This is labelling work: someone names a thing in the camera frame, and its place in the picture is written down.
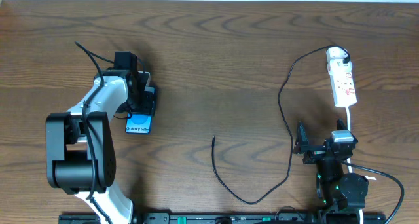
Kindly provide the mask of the blue Samsung Galaxy smartphone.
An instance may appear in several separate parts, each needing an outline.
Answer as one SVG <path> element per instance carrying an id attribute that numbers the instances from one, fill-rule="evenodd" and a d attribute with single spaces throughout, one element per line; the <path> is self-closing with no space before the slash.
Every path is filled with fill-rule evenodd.
<path id="1" fill-rule="evenodd" d="M 125 132 L 128 134 L 149 134 L 151 132 L 151 125 L 153 117 L 150 116 L 152 93 L 145 88 L 145 97 L 140 112 L 134 112 L 132 116 L 126 121 Z"/>

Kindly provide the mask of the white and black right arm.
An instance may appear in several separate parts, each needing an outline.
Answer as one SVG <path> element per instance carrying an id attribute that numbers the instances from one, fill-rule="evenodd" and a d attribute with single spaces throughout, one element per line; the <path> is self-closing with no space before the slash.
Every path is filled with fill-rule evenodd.
<path id="1" fill-rule="evenodd" d="M 317 193 L 324 202 L 318 211 L 320 223 L 360 223 L 369 182 L 357 173 L 344 173 L 342 163 L 353 155 L 358 140 L 342 120 L 323 145 L 311 145 L 303 123 L 297 125 L 294 153 L 304 164 L 315 164 Z"/>

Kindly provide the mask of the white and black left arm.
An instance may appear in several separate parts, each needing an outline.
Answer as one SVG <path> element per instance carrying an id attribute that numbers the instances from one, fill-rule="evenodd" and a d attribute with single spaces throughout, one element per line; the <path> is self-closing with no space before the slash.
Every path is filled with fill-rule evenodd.
<path id="1" fill-rule="evenodd" d="M 142 223 L 136 205 L 115 180 L 116 155 L 110 123 L 126 112 L 125 131 L 149 134 L 155 113 L 151 74 L 107 70 L 94 77 L 93 87 L 64 113 L 51 113 L 46 126 L 46 176 L 51 187 L 85 201 L 93 217 L 69 222 Z"/>

